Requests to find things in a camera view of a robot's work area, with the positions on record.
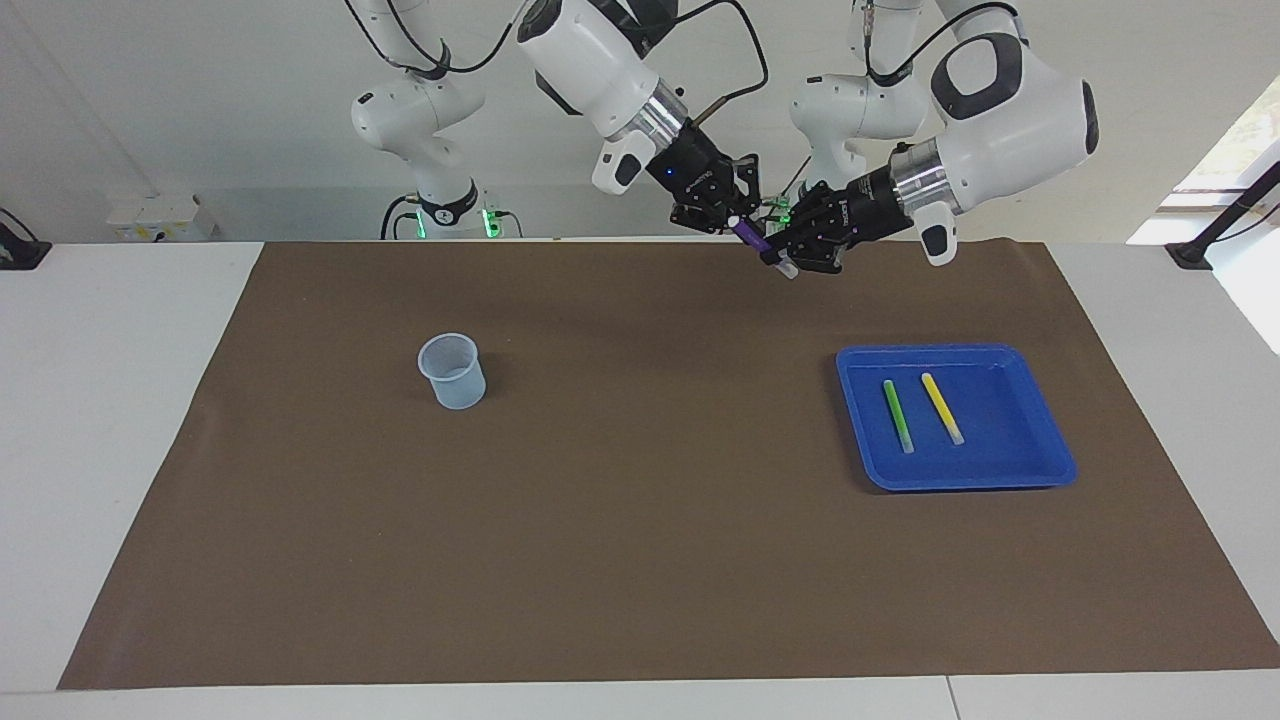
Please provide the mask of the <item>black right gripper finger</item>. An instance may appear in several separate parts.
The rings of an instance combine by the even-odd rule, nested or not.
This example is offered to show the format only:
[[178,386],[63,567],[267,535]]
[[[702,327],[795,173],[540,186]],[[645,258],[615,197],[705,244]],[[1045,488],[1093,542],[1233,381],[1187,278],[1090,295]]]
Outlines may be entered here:
[[671,222],[686,229],[718,234],[728,228],[728,219],[742,210],[742,193],[737,190],[672,191]]
[[730,231],[737,237],[765,237],[760,219],[760,158],[745,155],[732,163],[733,188],[730,197]]

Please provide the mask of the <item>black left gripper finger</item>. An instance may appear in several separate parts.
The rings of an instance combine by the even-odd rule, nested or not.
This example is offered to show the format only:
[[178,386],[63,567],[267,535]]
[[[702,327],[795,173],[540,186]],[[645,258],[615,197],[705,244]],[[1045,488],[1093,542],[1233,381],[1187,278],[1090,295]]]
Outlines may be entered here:
[[851,231],[844,188],[833,190],[824,181],[801,193],[787,211],[787,222],[769,234],[771,247],[800,243],[844,243]]
[[764,238],[765,259],[776,259],[781,274],[815,272],[838,274],[847,249],[860,242],[856,231],[786,229]]

